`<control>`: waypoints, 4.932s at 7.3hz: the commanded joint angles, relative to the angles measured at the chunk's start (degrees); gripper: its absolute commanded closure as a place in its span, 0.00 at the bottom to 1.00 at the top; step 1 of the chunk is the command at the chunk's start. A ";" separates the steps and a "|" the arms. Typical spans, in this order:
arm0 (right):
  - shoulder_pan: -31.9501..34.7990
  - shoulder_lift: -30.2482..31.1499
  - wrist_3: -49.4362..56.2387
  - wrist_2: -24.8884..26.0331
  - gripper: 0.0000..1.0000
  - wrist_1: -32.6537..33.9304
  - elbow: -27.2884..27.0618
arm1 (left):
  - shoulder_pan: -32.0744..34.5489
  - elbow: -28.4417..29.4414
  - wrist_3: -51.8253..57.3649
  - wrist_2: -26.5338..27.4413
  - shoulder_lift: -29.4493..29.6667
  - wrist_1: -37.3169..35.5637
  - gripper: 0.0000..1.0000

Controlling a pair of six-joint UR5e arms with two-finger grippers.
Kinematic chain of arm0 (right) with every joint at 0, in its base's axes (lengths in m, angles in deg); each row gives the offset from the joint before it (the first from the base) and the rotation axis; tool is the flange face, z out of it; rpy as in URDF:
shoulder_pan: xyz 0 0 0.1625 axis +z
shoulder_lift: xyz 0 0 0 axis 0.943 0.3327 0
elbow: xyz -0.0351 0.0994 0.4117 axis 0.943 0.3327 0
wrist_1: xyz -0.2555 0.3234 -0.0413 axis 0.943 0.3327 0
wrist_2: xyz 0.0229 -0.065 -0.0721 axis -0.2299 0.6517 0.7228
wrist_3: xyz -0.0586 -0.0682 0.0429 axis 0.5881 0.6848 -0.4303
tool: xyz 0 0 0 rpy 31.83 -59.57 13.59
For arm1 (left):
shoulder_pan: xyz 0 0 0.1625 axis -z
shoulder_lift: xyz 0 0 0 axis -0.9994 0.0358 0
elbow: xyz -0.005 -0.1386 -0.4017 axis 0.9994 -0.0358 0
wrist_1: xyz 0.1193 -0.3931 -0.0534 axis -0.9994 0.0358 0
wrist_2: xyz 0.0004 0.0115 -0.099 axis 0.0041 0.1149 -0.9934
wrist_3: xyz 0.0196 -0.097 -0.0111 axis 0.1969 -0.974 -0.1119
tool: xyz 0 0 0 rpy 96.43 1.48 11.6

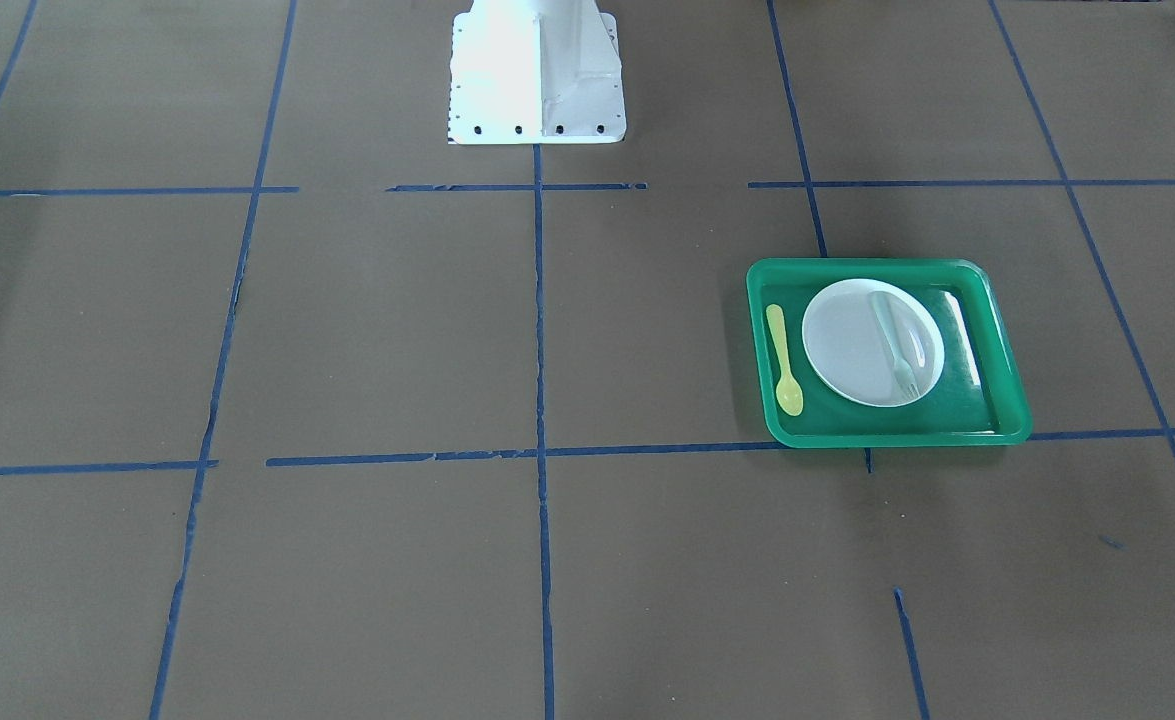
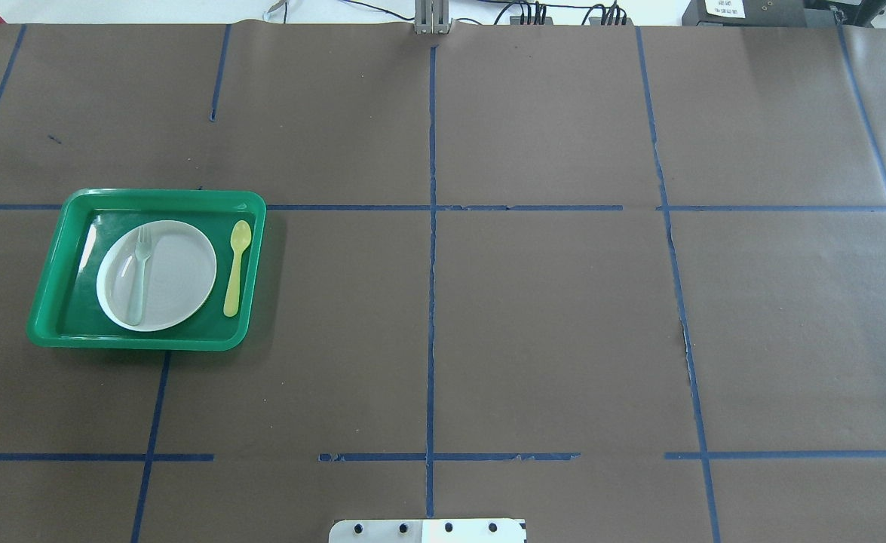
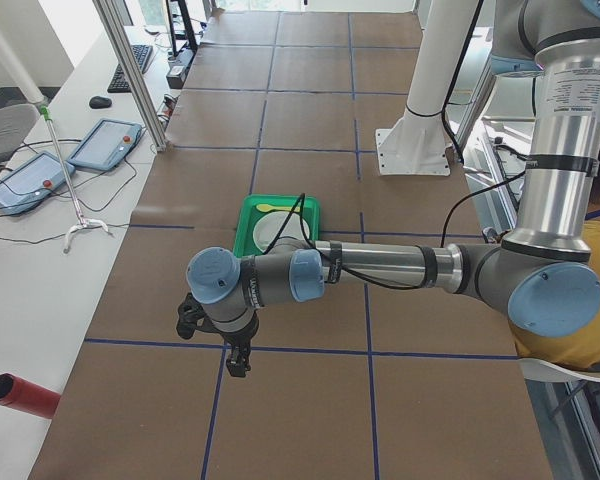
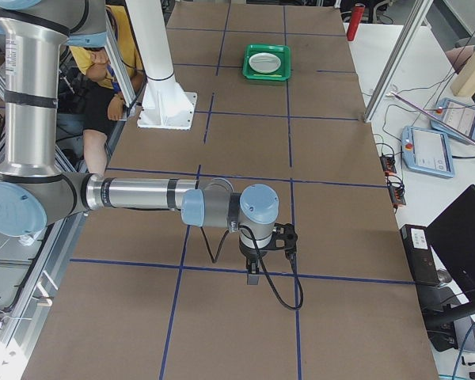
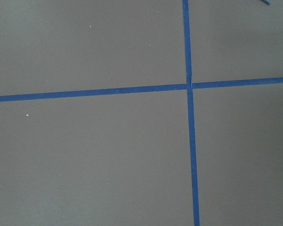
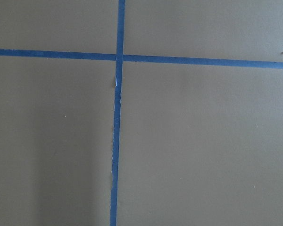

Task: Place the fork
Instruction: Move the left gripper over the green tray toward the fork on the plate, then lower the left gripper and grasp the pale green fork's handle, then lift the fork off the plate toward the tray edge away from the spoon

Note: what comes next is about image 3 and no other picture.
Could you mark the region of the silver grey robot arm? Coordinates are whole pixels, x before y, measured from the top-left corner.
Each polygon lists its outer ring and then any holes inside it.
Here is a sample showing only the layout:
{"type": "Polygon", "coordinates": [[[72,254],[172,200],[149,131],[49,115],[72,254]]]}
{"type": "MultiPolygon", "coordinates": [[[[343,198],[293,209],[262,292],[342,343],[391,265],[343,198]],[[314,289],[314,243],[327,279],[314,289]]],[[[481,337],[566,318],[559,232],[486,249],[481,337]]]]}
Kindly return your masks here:
{"type": "Polygon", "coordinates": [[[177,333],[215,333],[235,377],[249,371],[259,309],[321,297],[341,278],[396,290],[439,287],[476,298],[526,331],[572,334],[600,309],[600,279],[582,237],[600,150],[600,1],[500,1],[497,63],[545,79],[513,230],[497,245],[390,246],[275,241],[259,256],[197,253],[177,333]]]}

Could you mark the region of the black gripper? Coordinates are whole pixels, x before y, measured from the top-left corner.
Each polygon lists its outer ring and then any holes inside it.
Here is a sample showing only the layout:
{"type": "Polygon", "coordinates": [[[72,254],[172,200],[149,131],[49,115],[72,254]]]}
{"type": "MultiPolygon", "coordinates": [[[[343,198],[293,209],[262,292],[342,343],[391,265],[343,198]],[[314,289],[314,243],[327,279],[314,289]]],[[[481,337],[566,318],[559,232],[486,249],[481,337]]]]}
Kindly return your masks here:
{"type": "Polygon", "coordinates": [[[176,331],[182,339],[190,340],[196,331],[219,334],[232,347],[231,357],[226,360],[229,374],[239,377],[251,370],[251,339],[258,331],[258,316],[254,309],[247,308],[235,321],[215,321],[188,293],[178,306],[177,313],[176,331]]]}

